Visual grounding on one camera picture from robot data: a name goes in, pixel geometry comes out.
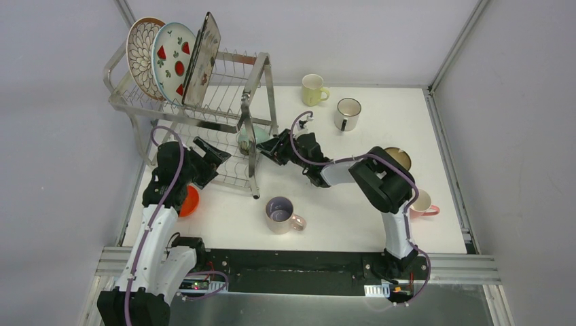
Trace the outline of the mint green bowl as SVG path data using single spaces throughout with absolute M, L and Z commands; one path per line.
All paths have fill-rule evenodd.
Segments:
M 259 126 L 254 126 L 253 131 L 255 134 L 255 143 L 256 144 L 263 143 L 270 138 L 268 132 Z M 246 128 L 242 128 L 240 130 L 240 132 L 238 133 L 238 136 L 236 137 L 236 140 L 238 143 L 238 149 L 239 149 L 240 153 L 244 156 L 249 155 L 249 148 L 251 146 L 249 143 L 249 135 L 248 135 Z

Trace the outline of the square flower pattern plate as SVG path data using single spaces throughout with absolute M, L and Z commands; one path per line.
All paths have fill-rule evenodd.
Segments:
M 186 107 L 200 107 L 211 79 L 221 33 L 211 12 L 207 12 L 198 31 L 189 67 L 185 75 L 182 103 Z

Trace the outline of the watermelon pattern round plate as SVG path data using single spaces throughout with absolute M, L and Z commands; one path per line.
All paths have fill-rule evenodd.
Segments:
M 155 36 L 152 71 L 162 97 L 172 105 L 182 105 L 183 83 L 195 40 L 190 29 L 179 22 L 165 24 Z

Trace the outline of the floral petal brown-rim plate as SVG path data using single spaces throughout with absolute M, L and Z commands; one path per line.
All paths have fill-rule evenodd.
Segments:
M 154 17 L 144 17 L 130 28 L 126 40 L 128 70 L 135 84 L 150 98 L 162 100 L 152 71 L 151 50 L 158 31 L 165 25 Z

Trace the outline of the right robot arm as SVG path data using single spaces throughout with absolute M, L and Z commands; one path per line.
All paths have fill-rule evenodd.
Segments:
M 410 236 L 407 208 L 414 197 L 413 176 L 383 148 L 375 146 L 357 158 L 332 160 L 324 155 L 314 133 L 293 136 L 289 130 L 257 145 L 260 152 L 278 164 L 292 162 L 320 188 L 355 183 L 367 201 L 382 215 L 386 244 L 381 271 L 388 277 L 410 273 L 418 255 Z

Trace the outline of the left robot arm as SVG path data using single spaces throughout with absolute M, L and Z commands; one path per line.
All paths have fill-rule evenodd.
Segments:
M 206 269 L 207 256 L 189 240 L 164 252 L 170 233 L 193 184 L 202 189 L 230 158 L 200 137 L 204 154 L 178 141 L 158 146 L 157 166 L 143 192 L 141 227 L 126 266 L 109 291 L 101 291 L 97 308 L 105 325 L 167 325 L 170 303 L 184 278 Z

